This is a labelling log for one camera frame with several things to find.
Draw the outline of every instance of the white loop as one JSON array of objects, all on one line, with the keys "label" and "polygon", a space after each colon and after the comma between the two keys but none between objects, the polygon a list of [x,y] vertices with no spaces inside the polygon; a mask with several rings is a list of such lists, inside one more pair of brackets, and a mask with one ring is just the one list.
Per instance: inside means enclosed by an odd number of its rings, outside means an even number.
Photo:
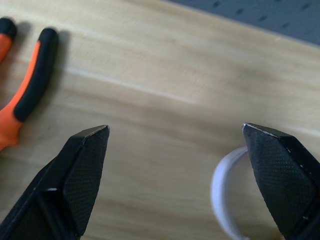
[{"label": "white loop", "polygon": [[227,177],[236,164],[248,153],[246,146],[240,147],[226,155],[216,167],[211,181],[211,205],[218,223],[232,240],[250,240],[243,236],[232,221],[226,205]]}]

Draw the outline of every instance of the wooden table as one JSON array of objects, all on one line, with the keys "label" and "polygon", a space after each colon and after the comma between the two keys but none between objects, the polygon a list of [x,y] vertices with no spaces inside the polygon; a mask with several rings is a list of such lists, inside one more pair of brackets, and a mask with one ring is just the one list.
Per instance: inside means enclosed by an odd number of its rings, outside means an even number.
[{"label": "wooden table", "polygon": [[[41,30],[60,31],[49,90],[0,162],[3,219],[68,137],[111,128],[84,240],[226,240],[210,204],[220,159],[252,122],[295,135],[320,158],[320,50],[161,0],[11,0],[18,24],[0,103],[18,89]],[[248,160],[230,209],[244,234],[279,232]]]}]

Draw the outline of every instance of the orange pliers handle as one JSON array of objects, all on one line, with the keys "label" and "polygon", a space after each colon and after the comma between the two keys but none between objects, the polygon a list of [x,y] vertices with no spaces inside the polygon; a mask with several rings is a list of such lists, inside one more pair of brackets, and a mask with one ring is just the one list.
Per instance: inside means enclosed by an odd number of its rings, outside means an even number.
[{"label": "orange pliers handle", "polygon": [[[16,32],[10,19],[0,18],[0,63],[11,48]],[[58,42],[55,30],[42,30],[22,84],[8,105],[0,110],[0,151],[18,142],[19,129],[43,96],[53,71]]]}]

